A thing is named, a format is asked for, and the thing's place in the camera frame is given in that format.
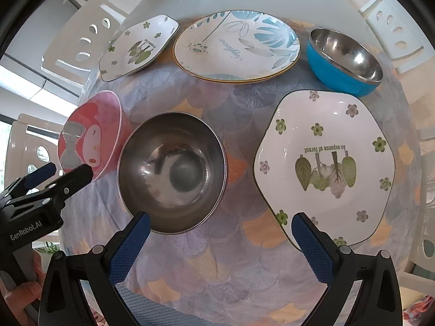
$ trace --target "white plastic chair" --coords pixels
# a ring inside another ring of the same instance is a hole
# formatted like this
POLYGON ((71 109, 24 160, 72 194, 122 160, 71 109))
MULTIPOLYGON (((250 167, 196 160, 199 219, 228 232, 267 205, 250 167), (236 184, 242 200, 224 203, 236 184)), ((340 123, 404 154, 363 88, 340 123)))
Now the white plastic chair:
MULTIPOLYGON (((428 128, 418 132, 421 141, 435 139, 434 129, 428 128)), ((435 277, 435 151, 421 156, 422 179, 420 189, 420 210, 417 227, 412 241, 409 261, 418 269, 425 269, 428 277, 435 277)), ((426 295, 435 296, 435 280, 412 274, 411 271, 398 275, 399 284, 426 295)))
POLYGON ((107 0, 89 0, 64 25, 47 48, 41 69, 83 87, 124 12, 107 0))
POLYGON ((370 0, 360 8, 367 23, 392 61, 404 73, 435 55, 418 24, 397 0, 370 0))
POLYGON ((27 114, 20 114, 18 120, 12 123, 10 131, 6 151, 4 186, 7 187, 16 178, 25 176, 48 162, 53 162, 57 167, 56 175, 36 187, 38 190, 41 190, 47 183, 62 174, 57 156, 57 145, 44 138, 28 133, 28 126, 57 134, 60 134, 63 127, 62 125, 41 120, 27 114))

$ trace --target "tablecloth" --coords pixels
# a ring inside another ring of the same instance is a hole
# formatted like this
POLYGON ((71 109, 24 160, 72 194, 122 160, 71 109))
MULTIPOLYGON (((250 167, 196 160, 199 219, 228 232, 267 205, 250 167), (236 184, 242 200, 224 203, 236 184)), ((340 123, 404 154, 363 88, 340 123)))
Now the tablecloth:
MULTIPOLYGON (((246 85, 199 80, 175 65, 172 45, 168 45, 153 64, 133 75, 107 83, 94 70, 86 84, 81 103, 100 90, 110 89, 119 96, 134 127, 169 110, 201 117, 216 131, 227 151, 228 187, 215 213, 188 233, 151 233, 119 286, 143 324, 165 324, 155 317, 161 317, 161 311, 146 312, 150 305, 159 303, 183 313, 180 315, 198 316, 200 319, 186 322, 191 325, 299 325, 325 290, 303 254, 282 233, 251 170, 255 151, 279 101, 294 90, 327 89, 312 73, 305 52, 308 32, 315 26, 281 19, 296 31, 302 54, 294 67, 274 79, 246 85)), ((180 21, 180 30, 190 22, 180 21)), ((395 177, 376 232, 352 248, 371 255, 386 249, 400 270, 409 254, 418 213, 420 149, 391 61, 375 47, 366 47, 381 62, 384 80, 362 101, 393 151, 395 177)), ((105 244, 131 219, 118 194, 116 172, 71 197, 62 217, 61 237, 68 254, 85 253, 96 244, 105 244)), ((349 314, 357 287, 338 323, 349 314)))

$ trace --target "white floral plate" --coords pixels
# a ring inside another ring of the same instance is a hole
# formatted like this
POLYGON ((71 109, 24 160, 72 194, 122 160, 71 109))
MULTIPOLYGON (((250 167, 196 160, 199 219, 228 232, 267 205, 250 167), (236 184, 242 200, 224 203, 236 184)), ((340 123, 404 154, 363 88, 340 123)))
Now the white floral plate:
POLYGON ((335 92, 285 96, 253 165, 260 192, 296 247, 290 223, 298 212, 339 246, 368 239, 394 177, 393 154, 367 107, 335 92))
POLYGON ((100 60, 103 81, 112 81, 149 65, 163 51, 178 26, 172 18, 159 15, 127 29, 110 43, 100 60))
POLYGON ((187 73, 221 83, 259 82, 280 75, 297 60, 296 33, 281 20, 255 11, 203 17, 178 37, 177 64, 187 73))

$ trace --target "plate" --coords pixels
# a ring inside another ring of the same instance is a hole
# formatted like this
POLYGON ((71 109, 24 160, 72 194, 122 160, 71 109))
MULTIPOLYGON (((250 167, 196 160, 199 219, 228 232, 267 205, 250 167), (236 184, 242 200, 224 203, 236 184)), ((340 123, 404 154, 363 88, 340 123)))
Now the plate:
POLYGON ((93 180, 116 170, 131 132, 118 96, 112 91, 97 93, 71 114, 60 133, 57 155, 62 170, 68 173, 86 163, 92 167, 93 180))
POLYGON ((254 178, 296 246, 291 219, 305 212, 337 245, 377 229, 394 157, 367 107, 350 94, 301 90, 278 105, 253 164, 254 178))
POLYGON ((179 24, 166 15, 134 25, 110 43, 100 60, 103 81, 109 82, 149 65, 163 51, 179 24))
POLYGON ((287 24, 256 11, 223 11, 190 25, 173 47, 185 72, 220 83, 253 83, 288 70, 301 51, 287 24))

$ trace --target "red cartoon bowl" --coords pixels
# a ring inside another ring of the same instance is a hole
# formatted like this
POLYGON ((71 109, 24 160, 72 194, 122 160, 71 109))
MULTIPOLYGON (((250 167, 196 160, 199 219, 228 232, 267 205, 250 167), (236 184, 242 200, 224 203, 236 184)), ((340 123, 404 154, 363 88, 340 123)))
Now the red cartoon bowl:
POLYGON ((122 147, 132 132, 118 96, 101 91, 78 107, 62 129, 57 146, 60 166, 68 173, 86 163, 93 180, 116 170, 122 147))

